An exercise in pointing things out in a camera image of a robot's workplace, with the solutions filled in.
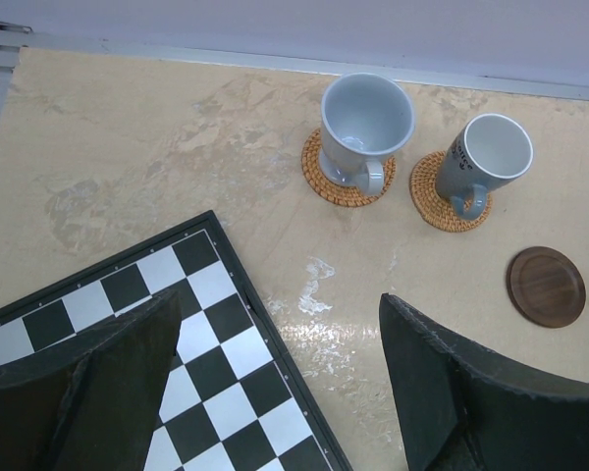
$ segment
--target printed text on mug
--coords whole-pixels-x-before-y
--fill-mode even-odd
[[[460,139],[457,139],[452,145],[452,157],[454,160],[458,161],[458,166],[461,170],[464,170],[465,168],[473,170],[473,166],[469,163],[469,159],[464,155],[464,150],[462,150],[462,146],[460,145]]]

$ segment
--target mug handle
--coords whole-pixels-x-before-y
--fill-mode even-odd
[[[454,211],[461,219],[473,221],[478,219],[487,207],[487,188],[481,184],[474,183],[471,186],[473,201],[466,211],[464,210],[464,199],[458,196],[452,196],[450,202]]]
[[[384,167],[378,160],[364,162],[363,172],[355,177],[355,185],[366,196],[377,196],[384,187]]]

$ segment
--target white square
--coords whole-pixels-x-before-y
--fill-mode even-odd
[[[149,299],[152,299],[152,298],[153,298],[153,296],[147,296],[147,297],[145,297],[144,299],[141,299],[141,300],[139,300],[139,301],[136,301],[136,302],[134,302],[133,304],[130,304],[130,305],[128,305],[127,307],[125,307],[125,308],[123,308],[123,309],[119,310],[119,311],[116,313],[116,317],[118,317],[118,316],[122,316],[123,314],[125,314],[125,313],[127,313],[127,312],[131,311],[132,309],[134,309],[134,308],[138,307],[140,304],[143,304],[144,302],[146,302],[146,301],[148,301]]]
[[[0,366],[33,353],[22,318],[0,326]]]
[[[151,294],[186,277],[172,246],[142,258],[137,262],[137,267]]]
[[[232,277],[221,261],[193,273],[187,280],[203,309],[236,293]]]
[[[71,339],[72,337],[76,337],[76,336],[77,336],[76,334],[71,334],[70,336],[67,336],[67,337],[65,337],[65,338],[63,338],[63,339],[61,339],[61,340],[57,340],[57,341],[55,341],[54,343],[52,343],[52,344],[50,344],[50,345],[48,345],[48,346],[44,347],[43,349],[45,350],[46,348],[49,348],[49,347],[51,347],[51,346],[54,346],[54,345],[56,345],[57,343],[61,343],[62,341],[66,341],[67,339]]]
[[[217,444],[186,463],[184,471],[236,471],[236,468],[223,444]]]
[[[259,423],[278,456],[312,435],[293,398],[260,417]]]
[[[282,463],[279,462],[279,459],[275,458],[273,461],[269,461],[257,471],[284,471],[284,466],[282,466]]]
[[[186,367],[180,366],[168,375],[168,383],[159,407],[159,417],[162,422],[168,422],[199,402],[200,397]]]
[[[63,303],[75,332],[82,331],[114,313],[100,282],[90,283],[66,294],[63,296]]]
[[[203,402],[220,440],[230,437],[257,419],[240,383]]]
[[[165,427],[160,427],[150,441],[144,471],[175,471],[180,466],[181,461],[168,431]]]
[[[254,326],[225,341],[222,347],[238,379],[273,360],[266,342]]]
[[[218,344],[216,334],[203,311],[182,321],[177,352],[184,363],[208,352]]]

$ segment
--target black square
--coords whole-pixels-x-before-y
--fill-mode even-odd
[[[313,469],[314,471],[328,470],[332,468],[327,464],[325,456],[319,449],[314,437],[308,437],[300,444],[293,446],[279,457],[284,471],[299,471],[300,469]]]
[[[205,316],[220,343],[253,327],[237,294],[233,294],[205,309]]]
[[[176,370],[180,366],[182,366],[184,362],[181,359],[181,356],[175,350],[175,354],[173,355],[173,361],[170,364],[170,371]]]
[[[23,319],[28,338],[35,351],[72,335],[75,330],[66,306],[59,300],[28,314]]]
[[[105,289],[114,312],[118,312],[150,295],[137,265],[131,265],[120,272],[114,273],[101,280],[100,283]]]
[[[236,471],[255,471],[275,458],[275,451],[257,421],[225,439],[223,446]]]
[[[212,242],[204,232],[176,243],[173,249],[187,276],[218,261]]]
[[[187,319],[197,312],[200,312],[200,304],[194,295],[192,287],[187,279],[176,282],[165,289],[174,289],[179,293],[179,303],[181,304],[181,318]]]
[[[202,403],[172,419],[166,430],[182,463],[220,442]]]
[[[274,363],[255,370],[240,383],[258,417],[291,398]]]
[[[220,346],[193,359],[186,368],[201,400],[209,399],[237,381]]]

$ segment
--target white mug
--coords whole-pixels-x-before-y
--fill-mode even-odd
[[[436,191],[465,220],[480,217],[487,194],[525,174],[532,164],[532,141],[508,116],[476,116],[450,146],[436,178]],[[465,209],[464,203],[471,200]]]
[[[383,164],[414,132],[408,95],[387,78],[349,74],[325,90],[321,118],[319,164],[325,177],[366,195],[380,194]]]

